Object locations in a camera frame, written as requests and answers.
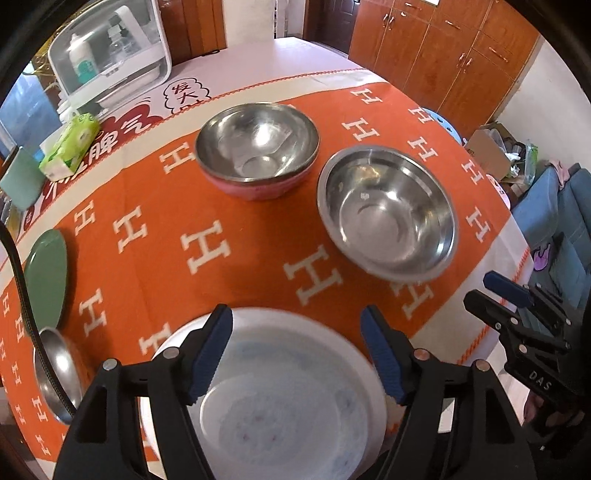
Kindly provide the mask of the large steel bowl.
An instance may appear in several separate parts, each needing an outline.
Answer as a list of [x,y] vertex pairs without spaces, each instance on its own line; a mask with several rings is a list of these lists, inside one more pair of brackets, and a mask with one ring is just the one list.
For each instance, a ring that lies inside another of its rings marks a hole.
[[459,245],[451,196],[425,166],[396,149],[360,145],[336,152],[318,176],[317,206],[339,251],[386,281],[434,280]]

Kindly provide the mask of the green plate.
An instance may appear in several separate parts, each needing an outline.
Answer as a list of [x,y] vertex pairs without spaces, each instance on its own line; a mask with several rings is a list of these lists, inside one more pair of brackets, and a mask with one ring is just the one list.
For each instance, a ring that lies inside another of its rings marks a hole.
[[37,329],[56,328],[68,285],[67,247],[59,230],[47,230],[35,241],[24,276]]

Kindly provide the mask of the pink steel bowl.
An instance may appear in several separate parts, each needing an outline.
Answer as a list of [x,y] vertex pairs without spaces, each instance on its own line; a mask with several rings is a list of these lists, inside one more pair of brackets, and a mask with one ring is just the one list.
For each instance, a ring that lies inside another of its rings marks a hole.
[[293,106],[245,103],[204,124],[195,154],[216,188],[259,201],[279,198],[300,185],[311,173],[320,144],[314,122]]

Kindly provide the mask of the small steel bowl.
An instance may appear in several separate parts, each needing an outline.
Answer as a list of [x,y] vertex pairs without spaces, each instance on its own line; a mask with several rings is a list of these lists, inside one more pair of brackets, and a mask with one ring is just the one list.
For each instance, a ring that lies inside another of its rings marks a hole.
[[[40,339],[58,382],[77,409],[92,383],[93,370],[82,352],[57,329],[43,328],[40,331]],[[42,368],[41,356],[36,350],[33,350],[33,367],[41,397],[53,416],[61,423],[70,425],[73,416],[66,410],[56,390],[51,386],[49,377]]]

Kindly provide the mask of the pink plastic stool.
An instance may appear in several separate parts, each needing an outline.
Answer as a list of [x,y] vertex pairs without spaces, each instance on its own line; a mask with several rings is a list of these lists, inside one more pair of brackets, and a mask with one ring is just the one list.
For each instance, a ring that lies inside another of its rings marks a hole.
[[502,199],[504,205],[506,206],[506,208],[508,210],[510,210],[511,209],[511,201],[510,201],[510,198],[507,195],[506,191],[501,186],[501,184],[493,176],[491,176],[491,175],[487,175],[487,178],[489,179],[489,181],[491,182],[491,184],[493,185],[493,187],[497,191],[498,195],[501,197],[501,199]]

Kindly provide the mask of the cardboard box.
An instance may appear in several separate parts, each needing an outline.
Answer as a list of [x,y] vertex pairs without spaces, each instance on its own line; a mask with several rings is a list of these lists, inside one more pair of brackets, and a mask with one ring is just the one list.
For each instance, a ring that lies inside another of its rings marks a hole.
[[492,122],[478,128],[465,148],[480,167],[496,180],[505,179],[516,160],[511,157],[519,146],[518,159],[525,155],[525,144],[517,140],[500,122]]

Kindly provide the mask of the blue plastic stool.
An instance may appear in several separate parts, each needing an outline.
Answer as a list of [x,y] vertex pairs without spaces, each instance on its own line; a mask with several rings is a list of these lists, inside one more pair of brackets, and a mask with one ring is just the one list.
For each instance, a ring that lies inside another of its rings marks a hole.
[[459,134],[456,128],[439,113],[425,108],[425,111],[438,122],[461,146],[465,145],[463,137]]

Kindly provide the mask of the mint green canister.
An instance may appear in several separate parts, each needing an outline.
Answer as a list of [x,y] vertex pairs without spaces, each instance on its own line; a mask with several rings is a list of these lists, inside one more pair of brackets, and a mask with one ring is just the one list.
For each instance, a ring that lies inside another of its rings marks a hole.
[[1,166],[1,191],[20,211],[26,211],[39,198],[46,177],[39,162],[22,146],[15,146]]

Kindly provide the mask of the green tissue pack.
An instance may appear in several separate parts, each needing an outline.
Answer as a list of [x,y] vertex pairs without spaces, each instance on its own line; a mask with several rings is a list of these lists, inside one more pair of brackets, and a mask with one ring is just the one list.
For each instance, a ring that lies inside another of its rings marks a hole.
[[98,135],[100,123],[90,113],[73,117],[39,164],[45,177],[57,182],[76,173]]

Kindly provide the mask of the white clear-door storage box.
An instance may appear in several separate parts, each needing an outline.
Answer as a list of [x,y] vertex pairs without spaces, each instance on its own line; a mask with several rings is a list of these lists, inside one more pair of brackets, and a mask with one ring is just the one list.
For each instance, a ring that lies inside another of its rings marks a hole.
[[104,113],[162,84],[172,59],[155,1],[97,1],[56,35],[48,60],[66,104]]

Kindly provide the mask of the wooden cabinet wall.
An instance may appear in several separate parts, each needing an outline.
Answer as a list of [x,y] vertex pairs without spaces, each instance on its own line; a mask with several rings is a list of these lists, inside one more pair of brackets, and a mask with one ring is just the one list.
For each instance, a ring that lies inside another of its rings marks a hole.
[[470,138],[516,87],[538,40],[506,1],[363,1],[349,59]]

